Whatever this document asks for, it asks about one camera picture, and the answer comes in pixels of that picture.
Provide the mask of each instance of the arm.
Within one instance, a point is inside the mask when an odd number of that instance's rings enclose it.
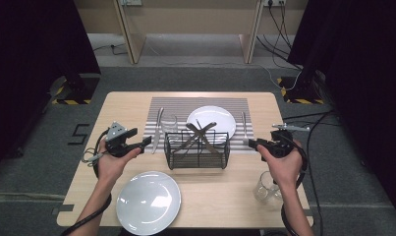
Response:
[[[299,235],[313,235],[296,189],[296,181],[302,166],[302,158],[298,150],[294,148],[287,156],[276,158],[261,145],[258,145],[256,149],[267,161],[271,177],[280,188],[284,210],[290,225]]]
[[[102,140],[99,146],[99,152],[104,151],[106,151],[105,142]],[[116,181],[122,175],[125,165],[131,159],[136,158],[140,152],[141,149],[136,148],[120,158],[109,154],[105,154],[99,158],[97,183],[77,222],[91,215],[105,204]],[[76,229],[70,235],[96,235],[101,218],[102,214]]]

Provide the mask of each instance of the gray carpet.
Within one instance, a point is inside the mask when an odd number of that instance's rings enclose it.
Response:
[[[59,235],[57,208],[67,193],[95,119],[110,91],[271,91],[283,118],[325,112],[320,104],[283,101],[280,90],[263,69],[227,68],[101,68],[102,76],[89,105],[49,105],[23,146],[24,156],[0,164],[0,235]],[[271,70],[272,79],[296,76],[292,70]],[[53,85],[53,93],[61,80]],[[319,116],[288,119],[303,126]],[[78,134],[74,136],[78,125]],[[396,210],[361,163],[344,129],[332,113],[311,134],[312,171],[304,180],[316,235],[319,215],[311,184],[320,200],[323,235],[396,235]],[[308,135],[295,133],[306,147]],[[31,195],[11,194],[30,193]],[[118,235],[117,227],[103,227],[99,235]]]

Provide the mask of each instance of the black curtain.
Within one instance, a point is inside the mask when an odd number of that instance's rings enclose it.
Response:
[[[0,159],[24,141],[52,83],[81,73],[100,70],[72,0],[0,1]]]
[[[325,74],[335,108],[396,208],[396,0],[311,0],[288,60]]]

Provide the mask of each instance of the hand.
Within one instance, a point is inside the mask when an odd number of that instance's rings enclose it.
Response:
[[[106,151],[105,140],[101,140],[99,144],[99,152]],[[131,150],[122,157],[115,157],[110,154],[104,154],[99,158],[99,177],[98,181],[105,181],[110,184],[115,184],[117,179],[122,175],[125,165],[133,158],[139,155],[141,149],[139,147]]]
[[[282,158],[276,158],[264,146],[256,147],[258,152],[267,161],[271,177],[275,180],[280,188],[296,188],[296,181],[302,167],[302,157],[299,151],[294,148],[288,155]]]

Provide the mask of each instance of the glass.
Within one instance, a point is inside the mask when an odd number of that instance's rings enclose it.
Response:
[[[273,183],[269,171],[262,172],[259,176],[258,182],[254,188],[254,196],[262,203],[266,203],[270,198],[282,200],[280,189],[278,185]]]
[[[166,133],[178,133],[177,117],[173,114],[164,114],[160,120],[161,130]]]

